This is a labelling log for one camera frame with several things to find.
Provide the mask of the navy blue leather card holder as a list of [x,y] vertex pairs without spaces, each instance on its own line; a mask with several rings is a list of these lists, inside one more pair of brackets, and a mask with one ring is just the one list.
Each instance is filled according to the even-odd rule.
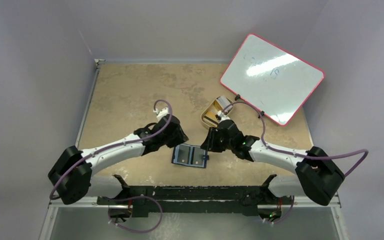
[[[186,146],[189,146],[189,164],[185,164],[185,163],[177,163],[176,162],[176,157],[177,157],[177,151],[178,151],[178,148],[179,148],[179,145],[186,145]],[[185,143],[182,143],[182,144],[179,144],[178,146],[176,146],[173,150],[173,153],[172,153],[172,158],[171,158],[171,163],[172,164],[175,164],[175,165],[180,165],[180,166],[184,166],[184,167],[193,167],[193,168],[202,168],[202,169],[205,169],[207,167],[207,161],[209,160],[209,155],[208,155],[208,152],[206,150],[205,151],[205,163],[203,166],[196,166],[196,165],[193,165],[192,164],[192,157],[193,157],[193,148],[194,147],[199,147],[200,146],[197,146],[197,145],[190,145],[190,144],[185,144]]]

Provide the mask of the black credit card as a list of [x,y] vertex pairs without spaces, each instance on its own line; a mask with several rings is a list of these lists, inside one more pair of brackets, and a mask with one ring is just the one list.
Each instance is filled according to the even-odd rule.
[[199,147],[193,148],[192,164],[194,166],[203,166],[205,164],[205,151]]
[[179,164],[189,164],[190,147],[188,145],[179,145],[176,155],[176,162]]

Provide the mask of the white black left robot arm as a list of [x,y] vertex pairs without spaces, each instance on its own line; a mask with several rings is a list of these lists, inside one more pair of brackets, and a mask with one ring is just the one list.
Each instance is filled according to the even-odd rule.
[[136,129],[128,136],[109,144],[79,150],[66,148],[48,173],[53,185],[51,200],[65,205],[76,203],[89,191],[92,176],[124,160],[158,151],[162,146],[174,148],[186,143],[188,137],[175,116],[164,116]]

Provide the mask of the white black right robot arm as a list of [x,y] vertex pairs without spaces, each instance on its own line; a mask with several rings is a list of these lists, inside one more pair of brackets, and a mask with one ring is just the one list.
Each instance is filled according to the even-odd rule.
[[237,158],[266,163],[293,173],[275,176],[261,189],[260,196],[268,204],[280,197],[306,196],[314,203],[327,206],[345,179],[344,173],[319,147],[293,150],[276,146],[253,135],[244,135],[232,120],[223,120],[211,127],[200,148],[214,153],[231,151]]

